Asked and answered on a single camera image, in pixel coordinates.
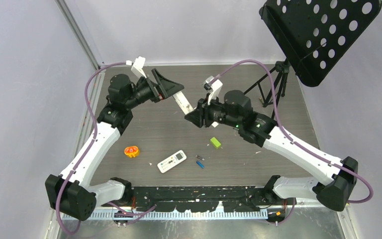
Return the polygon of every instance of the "gray wall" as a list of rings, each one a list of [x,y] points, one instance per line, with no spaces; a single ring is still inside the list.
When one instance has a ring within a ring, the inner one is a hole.
[[[47,227],[44,182],[72,160],[92,72],[54,1],[0,1],[0,238]]]
[[[67,0],[94,55],[106,64],[274,63],[284,55],[258,14],[266,0]]]
[[[352,156],[373,186],[371,201],[353,205],[361,238],[382,238],[382,10],[317,88],[303,88],[321,147]],[[352,198],[367,194],[361,182]]]

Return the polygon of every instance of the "gray table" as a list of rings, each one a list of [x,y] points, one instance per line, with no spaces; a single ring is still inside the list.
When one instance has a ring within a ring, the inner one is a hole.
[[[195,107],[198,99],[205,96],[202,82],[215,76],[227,66],[163,66],[157,67],[166,78],[185,86],[183,93]],[[146,67],[150,74],[152,68]],[[129,68],[107,70],[96,112],[106,103],[109,80],[116,74],[127,74],[133,82],[137,78]],[[223,95],[234,89],[244,91],[264,74],[255,65],[236,67],[222,77]],[[267,80],[264,89],[269,89]],[[257,88],[248,96],[255,111],[270,115],[272,107],[263,108]],[[279,112],[282,123],[293,134],[317,146],[311,122],[294,72],[289,74],[286,96],[281,98]],[[98,167],[92,185],[106,182],[110,177],[120,177],[135,186],[203,186],[203,185],[264,185],[271,175],[306,177],[309,174],[284,157],[245,142],[234,129],[219,125],[217,128],[197,128],[184,119],[184,114],[174,99],[159,103],[146,102],[133,110],[134,118],[124,135],[109,150]],[[222,148],[215,149],[210,139],[216,137]],[[137,145],[140,155],[128,158],[125,147]],[[157,163],[182,149],[188,159],[165,174],[160,173]],[[205,168],[196,164],[195,155],[206,158]]]

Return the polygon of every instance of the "white remote control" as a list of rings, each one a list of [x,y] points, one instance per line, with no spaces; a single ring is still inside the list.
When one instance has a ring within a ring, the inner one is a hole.
[[[178,152],[172,154],[162,162],[157,164],[157,167],[159,168],[161,173],[166,173],[171,168],[177,166],[181,162],[187,159],[187,156],[182,150],[179,150]]]

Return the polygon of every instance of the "green eraser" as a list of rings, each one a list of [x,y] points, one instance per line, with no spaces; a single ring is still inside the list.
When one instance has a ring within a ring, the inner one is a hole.
[[[215,148],[220,148],[220,146],[222,145],[222,144],[219,142],[219,140],[217,140],[217,138],[215,138],[215,137],[211,138],[211,139],[210,139],[210,142],[211,142],[211,144],[213,144],[213,146],[214,146]]]

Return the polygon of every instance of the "orange toy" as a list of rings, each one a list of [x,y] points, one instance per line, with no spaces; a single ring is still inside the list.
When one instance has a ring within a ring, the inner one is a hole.
[[[130,146],[125,148],[124,153],[126,156],[130,158],[135,158],[138,155],[140,155],[140,150],[138,149],[137,146]]]

